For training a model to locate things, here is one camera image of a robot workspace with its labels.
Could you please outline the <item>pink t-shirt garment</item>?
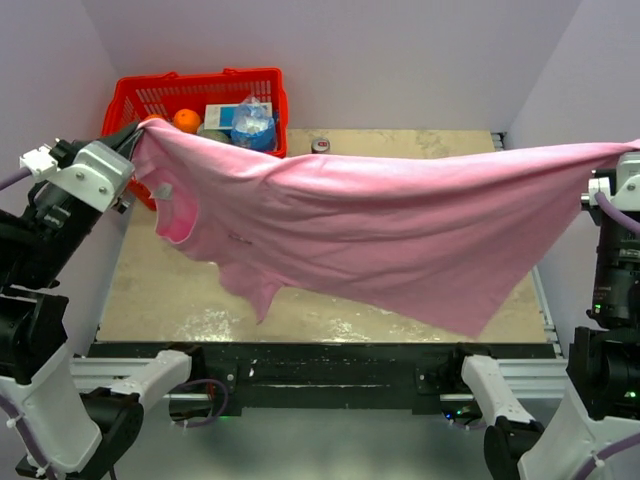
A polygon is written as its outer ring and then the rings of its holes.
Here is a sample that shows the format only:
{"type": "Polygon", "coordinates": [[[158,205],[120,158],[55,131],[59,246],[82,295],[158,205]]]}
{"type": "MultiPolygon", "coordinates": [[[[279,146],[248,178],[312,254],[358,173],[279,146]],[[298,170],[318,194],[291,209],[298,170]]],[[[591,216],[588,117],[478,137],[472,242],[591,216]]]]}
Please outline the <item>pink t-shirt garment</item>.
{"type": "Polygon", "coordinates": [[[278,158],[187,134],[160,119],[132,161],[157,234],[212,262],[264,320],[300,288],[475,337],[580,211],[593,170],[637,141],[554,145],[442,159],[278,158]]]}

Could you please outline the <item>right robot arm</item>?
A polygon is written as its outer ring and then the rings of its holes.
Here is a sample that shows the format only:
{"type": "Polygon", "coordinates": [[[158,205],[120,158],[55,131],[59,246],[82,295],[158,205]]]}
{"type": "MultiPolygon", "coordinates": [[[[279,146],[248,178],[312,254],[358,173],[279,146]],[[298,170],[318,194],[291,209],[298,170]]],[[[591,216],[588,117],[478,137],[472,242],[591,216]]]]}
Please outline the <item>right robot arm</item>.
{"type": "Polygon", "coordinates": [[[579,327],[565,391],[549,425],[517,401],[498,362],[465,357],[461,379],[483,414],[495,479],[602,479],[607,461],[639,443],[639,170],[598,170],[581,198],[600,227],[591,307],[579,327]]]}

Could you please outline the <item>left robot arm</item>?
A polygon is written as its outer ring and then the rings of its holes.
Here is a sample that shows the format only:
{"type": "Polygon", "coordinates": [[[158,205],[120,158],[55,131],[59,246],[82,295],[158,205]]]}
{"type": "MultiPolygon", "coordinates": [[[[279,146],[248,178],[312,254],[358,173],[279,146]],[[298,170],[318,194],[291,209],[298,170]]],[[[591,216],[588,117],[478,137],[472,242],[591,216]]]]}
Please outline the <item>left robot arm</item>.
{"type": "Polygon", "coordinates": [[[21,437],[18,474],[100,479],[135,442],[144,416],[197,371],[196,348],[167,349],[125,380],[80,393],[58,277],[100,217],[122,202],[140,132],[57,141],[24,154],[33,187],[21,215],[1,216],[1,407],[21,437]]]}

